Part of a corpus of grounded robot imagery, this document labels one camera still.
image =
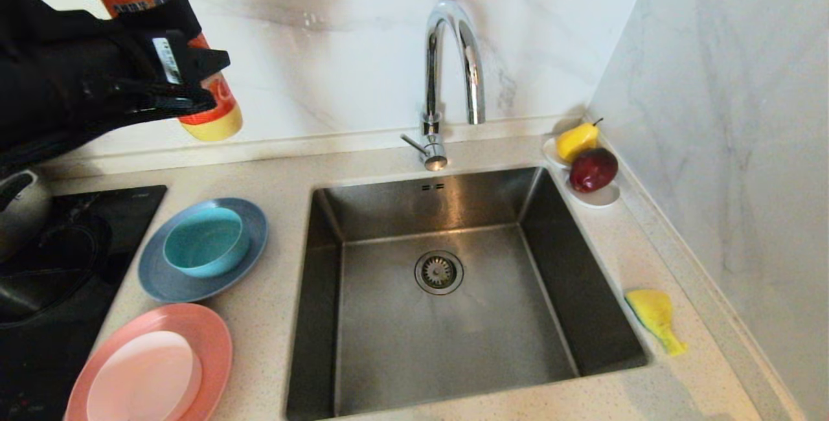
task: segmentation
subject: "stainless steel sink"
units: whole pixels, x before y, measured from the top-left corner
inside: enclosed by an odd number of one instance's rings
[[[645,364],[546,170],[314,191],[288,419]]]

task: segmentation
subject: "marble wall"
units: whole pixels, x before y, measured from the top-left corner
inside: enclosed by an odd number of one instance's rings
[[[437,1],[190,0],[210,44],[231,53],[225,76],[245,115],[231,141],[414,131],[424,99],[426,19]],[[499,120],[580,115],[636,0],[462,1],[483,48],[488,118]],[[47,2],[101,12],[95,0]],[[461,123],[460,61],[446,50],[442,100],[447,121]],[[154,122],[110,133],[83,152],[195,144],[177,123]],[[402,142],[391,137],[389,144]]]
[[[637,0],[590,103],[810,419],[827,407],[827,0]]]

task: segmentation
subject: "faucet spout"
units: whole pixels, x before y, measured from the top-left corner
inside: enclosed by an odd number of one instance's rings
[[[440,120],[436,110],[438,81],[438,52],[441,32],[448,26],[458,43],[461,64],[464,67],[464,82],[467,91],[467,122],[479,125],[486,122],[486,108],[483,105],[483,68],[481,54],[477,47],[471,21],[466,12],[453,0],[441,0],[426,25],[426,114],[424,122]]]

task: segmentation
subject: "yellow sponge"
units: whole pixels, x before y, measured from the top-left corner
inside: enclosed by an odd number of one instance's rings
[[[671,329],[673,306],[671,298],[659,290],[634,290],[625,293],[625,300],[633,308],[636,317],[665,345],[668,355],[685,353],[688,345],[679,341]]]

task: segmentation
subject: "gray-blue plate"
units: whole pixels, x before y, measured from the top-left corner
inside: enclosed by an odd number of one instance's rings
[[[204,209],[223,207],[239,214],[251,233],[248,252],[231,271],[211,279],[196,279],[175,270],[164,260],[164,238],[183,218]],[[159,302],[197,302],[225,291],[254,267],[267,243],[267,220],[262,209],[238,198],[211,199],[184,209],[164,223],[145,247],[139,262],[139,280],[147,294]]]

